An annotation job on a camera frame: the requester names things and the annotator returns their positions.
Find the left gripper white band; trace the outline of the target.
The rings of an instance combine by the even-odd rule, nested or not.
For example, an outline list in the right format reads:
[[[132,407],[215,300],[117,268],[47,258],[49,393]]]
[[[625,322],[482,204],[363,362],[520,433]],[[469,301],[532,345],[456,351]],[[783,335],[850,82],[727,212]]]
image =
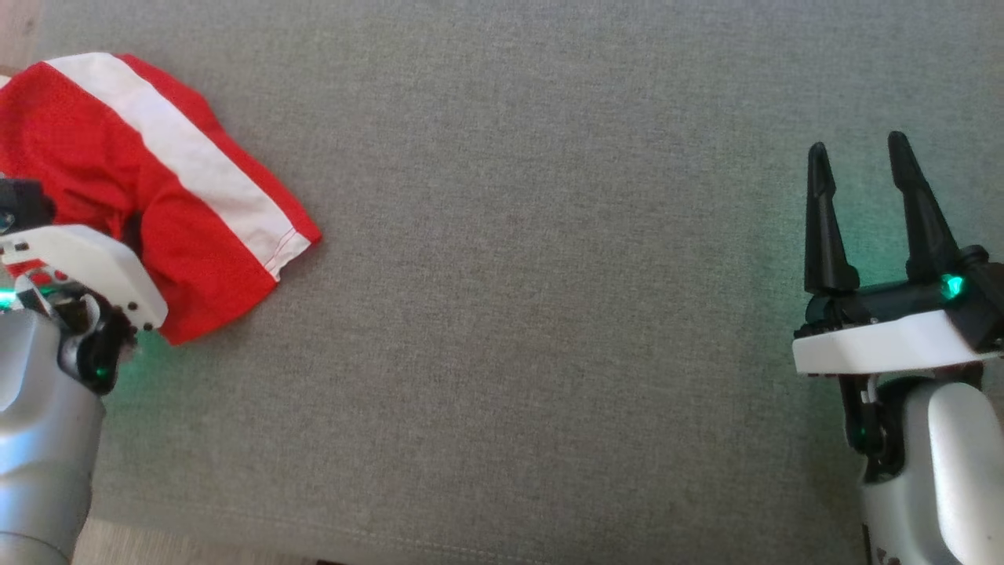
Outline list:
[[[4,179],[2,265],[24,265],[2,311],[32,311],[56,329],[56,361],[96,393],[114,389],[122,354],[160,329],[168,305],[126,243],[80,224],[57,225],[35,180]]]

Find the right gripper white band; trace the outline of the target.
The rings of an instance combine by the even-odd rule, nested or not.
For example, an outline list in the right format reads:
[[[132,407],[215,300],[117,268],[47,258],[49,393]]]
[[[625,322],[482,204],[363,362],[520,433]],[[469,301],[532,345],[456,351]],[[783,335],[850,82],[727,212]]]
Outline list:
[[[981,246],[964,248],[956,264],[956,239],[900,131],[889,133],[889,163],[904,201],[911,283],[818,301],[819,319],[792,344],[797,372],[838,380],[847,441],[869,459],[904,456],[901,408],[918,384],[878,385],[878,377],[929,371],[982,389],[986,362],[1002,356],[1002,265]],[[846,258],[822,142],[808,151],[806,187],[806,292],[856,292],[860,276]]]

